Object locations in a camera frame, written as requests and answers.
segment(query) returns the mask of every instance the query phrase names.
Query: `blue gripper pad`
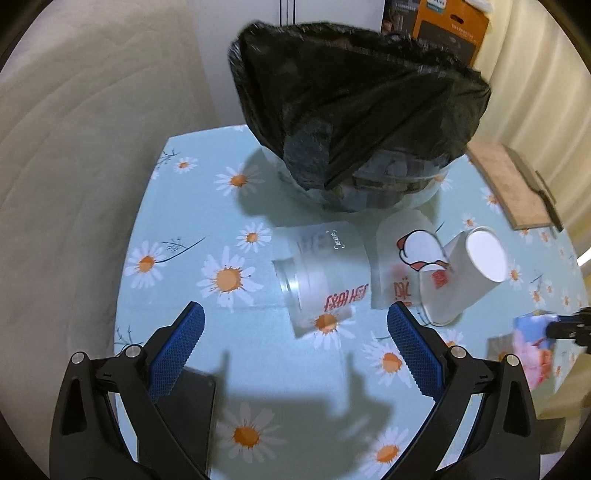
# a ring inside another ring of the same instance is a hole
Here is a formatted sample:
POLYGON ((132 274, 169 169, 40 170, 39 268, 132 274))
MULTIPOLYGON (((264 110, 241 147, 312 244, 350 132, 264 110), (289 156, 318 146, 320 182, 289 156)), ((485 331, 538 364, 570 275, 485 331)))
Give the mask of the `blue gripper pad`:
POLYGON ((446 344, 433 329, 420 326, 413 314, 398 302, 392 304, 388 310, 388 332, 421 393, 426 397, 432 397, 435 402, 439 401, 445 390, 441 362, 447 350, 446 344), (427 331, 438 338, 424 338, 421 333, 427 331))
POLYGON ((153 403, 156 403, 160 397, 170 394, 191 352, 197 345, 205 328, 203 307, 192 302, 192 305, 187 306, 171 327, 174 331, 150 363, 148 394, 153 403))

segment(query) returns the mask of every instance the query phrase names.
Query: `blue textured pad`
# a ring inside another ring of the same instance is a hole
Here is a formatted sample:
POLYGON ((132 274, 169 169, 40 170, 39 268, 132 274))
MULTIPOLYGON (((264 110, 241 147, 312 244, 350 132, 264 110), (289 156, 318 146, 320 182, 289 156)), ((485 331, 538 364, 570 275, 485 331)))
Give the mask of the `blue textured pad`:
POLYGON ((388 310, 388 332, 400 350, 421 393, 438 401, 443 395, 443 370, 437 357, 417 330, 418 323, 393 304, 388 310))
POLYGON ((169 395, 205 328, 205 312, 196 303, 150 365, 148 394, 153 403, 169 395))

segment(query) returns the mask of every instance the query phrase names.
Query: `crumpled plastic bag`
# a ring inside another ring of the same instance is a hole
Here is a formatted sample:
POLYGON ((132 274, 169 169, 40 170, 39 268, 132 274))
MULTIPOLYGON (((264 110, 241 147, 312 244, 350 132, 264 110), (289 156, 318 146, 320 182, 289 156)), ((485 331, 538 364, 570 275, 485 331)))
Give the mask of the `crumpled plastic bag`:
POLYGON ((255 22, 229 61, 250 130, 305 189, 336 187, 378 150, 444 167, 491 94, 442 47, 326 22, 255 22))

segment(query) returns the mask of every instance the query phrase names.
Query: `cartoon duck illustration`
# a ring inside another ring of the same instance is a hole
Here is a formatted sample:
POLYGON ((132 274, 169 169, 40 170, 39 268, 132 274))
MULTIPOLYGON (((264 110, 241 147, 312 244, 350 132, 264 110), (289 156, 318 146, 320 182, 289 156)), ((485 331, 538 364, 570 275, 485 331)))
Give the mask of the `cartoon duck illustration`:
POLYGON ((396 242, 400 259, 413 270, 445 270, 446 254, 437 237, 426 230, 414 230, 396 242))

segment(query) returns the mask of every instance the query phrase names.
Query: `beige sofa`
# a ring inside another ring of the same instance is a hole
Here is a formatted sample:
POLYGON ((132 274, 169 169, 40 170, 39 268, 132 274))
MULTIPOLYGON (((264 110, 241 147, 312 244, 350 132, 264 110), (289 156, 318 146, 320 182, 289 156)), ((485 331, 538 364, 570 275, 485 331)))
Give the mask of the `beige sofa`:
POLYGON ((158 153, 217 125, 191 15, 185 0, 54 0, 0 72, 0 411, 46 472, 68 359, 112 353, 158 153))

